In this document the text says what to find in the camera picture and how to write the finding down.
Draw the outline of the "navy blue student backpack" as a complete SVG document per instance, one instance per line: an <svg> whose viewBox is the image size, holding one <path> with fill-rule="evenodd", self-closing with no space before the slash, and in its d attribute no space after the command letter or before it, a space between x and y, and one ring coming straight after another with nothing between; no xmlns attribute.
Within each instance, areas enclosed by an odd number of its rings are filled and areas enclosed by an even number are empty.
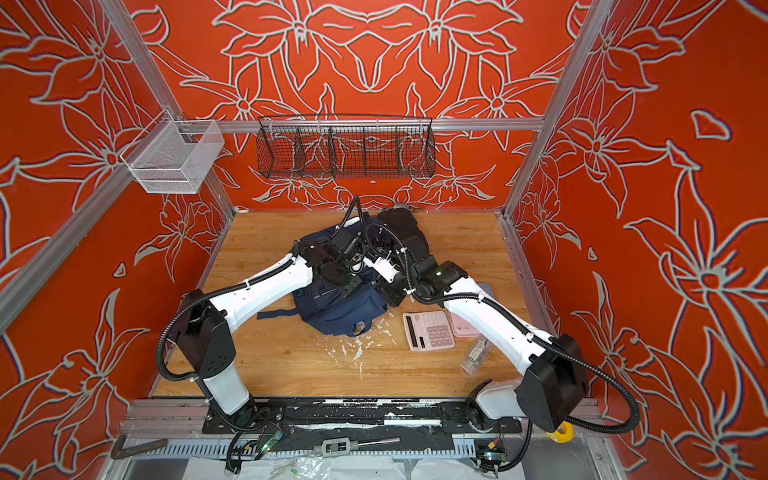
<svg viewBox="0 0 768 480"><path fill-rule="evenodd" d="M292 293L293 309L262 310L257 319L299 315L324 335L359 336L371 329L374 319L387 312L388 304L375 288L374 283L380 278L376 270L364 266L357 275L361 283L347 296L330 281L316 278Z"/></svg>

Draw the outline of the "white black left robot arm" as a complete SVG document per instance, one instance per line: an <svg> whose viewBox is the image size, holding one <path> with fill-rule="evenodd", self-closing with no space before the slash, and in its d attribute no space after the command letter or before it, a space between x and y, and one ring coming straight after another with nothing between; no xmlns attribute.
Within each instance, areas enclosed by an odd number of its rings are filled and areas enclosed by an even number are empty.
<svg viewBox="0 0 768 480"><path fill-rule="evenodd" d="M220 415L243 414L251 395L235 366L233 334L261 310L315 280L344 293L360 284L366 255L329 243L296 241L291 251L265 270L212 292L193 291L162 330L155 350L159 375L171 382L194 381Z"/></svg>

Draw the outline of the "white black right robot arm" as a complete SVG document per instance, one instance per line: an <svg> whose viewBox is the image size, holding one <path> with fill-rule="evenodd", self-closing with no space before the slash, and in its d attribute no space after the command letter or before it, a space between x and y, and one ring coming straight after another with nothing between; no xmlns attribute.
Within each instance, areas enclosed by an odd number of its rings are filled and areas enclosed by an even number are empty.
<svg viewBox="0 0 768 480"><path fill-rule="evenodd" d="M438 305L468 321L515 367L522 376L520 384L496 389L505 396L501 410L492 411L476 398L486 416L522 415L547 433L555 432L564 422L608 435L629 433L639 425L640 408L634 395L618 379L586 362L575 339L566 334L555 338L524 321L456 264L445 262L419 275L405 256L398 262L378 259L367 263L397 297L412 296L421 304ZM604 425L572 415L587 395L589 373L624 399L629 409L626 420Z"/></svg>

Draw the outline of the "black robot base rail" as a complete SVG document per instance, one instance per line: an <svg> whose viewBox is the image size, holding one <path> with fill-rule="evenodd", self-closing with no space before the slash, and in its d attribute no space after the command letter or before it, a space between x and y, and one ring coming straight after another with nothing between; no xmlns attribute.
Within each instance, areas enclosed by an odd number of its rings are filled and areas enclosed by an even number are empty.
<svg viewBox="0 0 768 480"><path fill-rule="evenodd" d="M521 421L490 420L464 397L262 397L271 427L351 429L367 427L431 427L447 434L517 434Z"/></svg>

